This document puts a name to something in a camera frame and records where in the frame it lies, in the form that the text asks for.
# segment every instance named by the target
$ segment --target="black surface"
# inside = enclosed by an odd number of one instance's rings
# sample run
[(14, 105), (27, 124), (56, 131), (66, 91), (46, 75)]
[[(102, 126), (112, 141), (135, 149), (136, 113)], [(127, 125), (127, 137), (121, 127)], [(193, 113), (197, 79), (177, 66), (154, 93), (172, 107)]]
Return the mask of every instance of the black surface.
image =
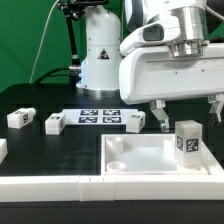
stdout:
[[(46, 136), (44, 121), (65, 108), (138, 108), (147, 112), (141, 134), (160, 133), (149, 105), (127, 106), (118, 99), (97, 100), (77, 95), (68, 85), (15, 85), (0, 94), (0, 138), (7, 138), (8, 157), (0, 176), (99, 175), (101, 134), (125, 133), (125, 126), (67, 126), (60, 136)], [(6, 115), (34, 107), (33, 123), (8, 129)], [(209, 127), (207, 99), (167, 102), (171, 132), (178, 120), (204, 125), (203, 140), (224, 160), (223, 124)], [(0, 223), (223, 223), (224, 201), (115, 201), (0, 203)]]

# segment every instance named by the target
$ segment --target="white plastic base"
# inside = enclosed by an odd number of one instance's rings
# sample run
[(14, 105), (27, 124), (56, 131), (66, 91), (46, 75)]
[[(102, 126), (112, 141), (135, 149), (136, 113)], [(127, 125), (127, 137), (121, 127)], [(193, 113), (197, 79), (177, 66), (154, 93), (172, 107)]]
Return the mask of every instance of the white plastic base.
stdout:
[[(118, 162), (134, 156), (125, 161), (127, 170), (106, 170), (111, 162), (106, 138), (111, 136), (123, 138), (124, 150), (113, 155)], [(0, 177), (0, 202), (224, 200), (224, 171), (207, 147), (202, 144), (200, 169), (182, 168), (174, 159), (174, 138), (103, 135), (101, 176)]]

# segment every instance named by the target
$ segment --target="small white block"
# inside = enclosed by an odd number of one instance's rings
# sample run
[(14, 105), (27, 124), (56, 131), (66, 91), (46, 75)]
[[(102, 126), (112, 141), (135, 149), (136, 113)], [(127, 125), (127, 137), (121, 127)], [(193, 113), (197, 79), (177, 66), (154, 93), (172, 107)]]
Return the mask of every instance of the small white block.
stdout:
[(7, 154), (8, 151), (7, 151), (6, 139), (0, 139), (0, 164), (5, 159)]
[(201, 163), (202, 125), (195, 121), (175, 123), (176, 160), (183, 167)]
[(139, 133), (145, 126), (145, 113), (139, 111), (127, 119), (126, 132)]
[(32, 122), (35, 114), (36, 110), (34, 108), (21, 108), (11, 114), (8, 114), (8, 127), (20, 129)]
[(65, 127), (65, 114), (54, 113), (45, 121), (45, 131), (47, 135), (60, 135)]

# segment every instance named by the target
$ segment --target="white robot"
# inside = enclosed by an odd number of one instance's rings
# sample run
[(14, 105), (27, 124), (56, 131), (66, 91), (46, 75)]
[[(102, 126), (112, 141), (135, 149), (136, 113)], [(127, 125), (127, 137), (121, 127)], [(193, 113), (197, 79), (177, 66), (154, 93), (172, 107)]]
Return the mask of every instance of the white robot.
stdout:
[(71, 51), (70, 70), (80, 70), (72, 20), (85, 16), (87, 56), (81, 63), (79, 92), (95, 97), (119, 96), (119, 65), (121, 23), (119, 18), (102, 5), (109, 0), (60, 1), (58, 8), (65, 14)]
[(214, 123), (224, 104), (224, 44), (208, 41), (207, 0), (125, 0), (133, 32), (122, 42), (120, 94), (127, 104), (150, 102), (163, 132), (165, 101), (208, 97)]

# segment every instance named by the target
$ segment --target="green backdrop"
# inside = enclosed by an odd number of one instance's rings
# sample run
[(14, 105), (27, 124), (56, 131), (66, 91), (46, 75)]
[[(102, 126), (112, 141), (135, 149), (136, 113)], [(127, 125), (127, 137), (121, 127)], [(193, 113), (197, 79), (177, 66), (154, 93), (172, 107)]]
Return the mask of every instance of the green backdrop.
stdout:
[[(2, 1), (0, 7), (0, 92), (10, 85), (28, 83), (44, 25), (55, 0)], [(121, 15), (122, 0), (106, 6)], [(84, 59), (85, 21), (74, 23), (78, 52)], [(221, 25), (214, 35), (220, 35)], [(70, 48), (64, 15), (55, 9), (48, 27), (34, 80), (45, 72), (70, 64)], [(51, 82), (67, 82), (66, 78)]]

